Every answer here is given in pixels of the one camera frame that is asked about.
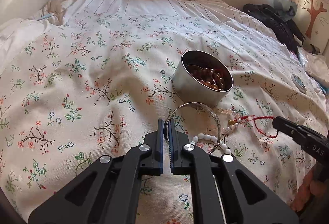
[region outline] floral bedspread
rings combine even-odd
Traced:
[[[86,7],[22,45],[0,71],[0,186],[15,210],[27,220],[99,156],[117,157],[141,144],[157,129],[158,118],[183,103],[171,79],[190,49],[213,54],[233,75],[234,87],[218,107],[242,116],[280,115],[327,134],[322,97],[276,39],[235,21],[96,14]],[[292,73],[303,80],[306,95],[295,87]],[[176,129],[191,138],[213,132],[202,112],[184,109],[174,117]],[[227,126],[227,115],[219,117]],[[269,138],[276,134],[271,121],[258,120],[257,127],[266,136],[250,122],[224,140],[289,202],[315,162],[290,137]],[[170,174],[165,145],[164,175],[143,178],[136,223],[193,223],[189,181],[189,175]]]

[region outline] tree trunk decal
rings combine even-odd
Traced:
[[[311,38],[313,25],[316,19],[319,19],[322,25],[324,25],[325,23],[328,24],[328,21],[325,17],[318,17],[320,13],[327,12],[327,9],[323,8],[323,2],[324,1],[328,2],[328,0],[322,0],[320,2],[320,6],[319,6],[319,0],[310,0],[310,1],[302,0],[302,1],[304,2],[304,5],[299,5],[299,8],[306,9],[310,13],[310,24],[305,35]]]

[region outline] bed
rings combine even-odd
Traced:
[[[220,0],[50,0],[30,19],[0,27],[0,187],[16,212],[27,221],[99,156],[124,155],[155,131],[158,118],[183,104],[171,79],[191,49],[213,54],[232,73],[234,87],[215,109],[223,127],[228,109],[284,116],[327,134],[325,96],[296,57],[261,22]],[[201,111],[174,120],[191,138],[214,132]],[[260,119],[224,140],[289,203],[315,160],[275,134]],[[143,178],[136,223],[193,223],[189,181],[170,174],[165,144],[164,174]]]

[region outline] silver bangle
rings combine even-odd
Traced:
[[[220,125],[220,121],[219,121],[217,115],[215,114],[215,112],[209,106],[207,106],[203,103],[185,103],[185,104],[182,104],[181,106],[177,107],[175,110],[173,110],[170,113],[170,115],[167,117],[166,121],[164,122],[164,133],[163,133],[164,140],[167,142],[167,144],[169,144],[169,140],[168,140],[168,136],[167,136],[169,121],[170,121],[171,117],[175,114],[175,112],[177,110],[183,108],[183,107],[193,107],[193,108],[196,108],[196,109],[204,110],[207,113],[209,113],[213,117],[213,119],[215,120],[216,125],[217,125],[217,129],[218,129],[217,143],[215,143],[212,150],[207,153],[209,155],[212,154],[217,149],[217,147],[219,146],[219,142],[220,142],[220,139],[221,139],[221,125]]]

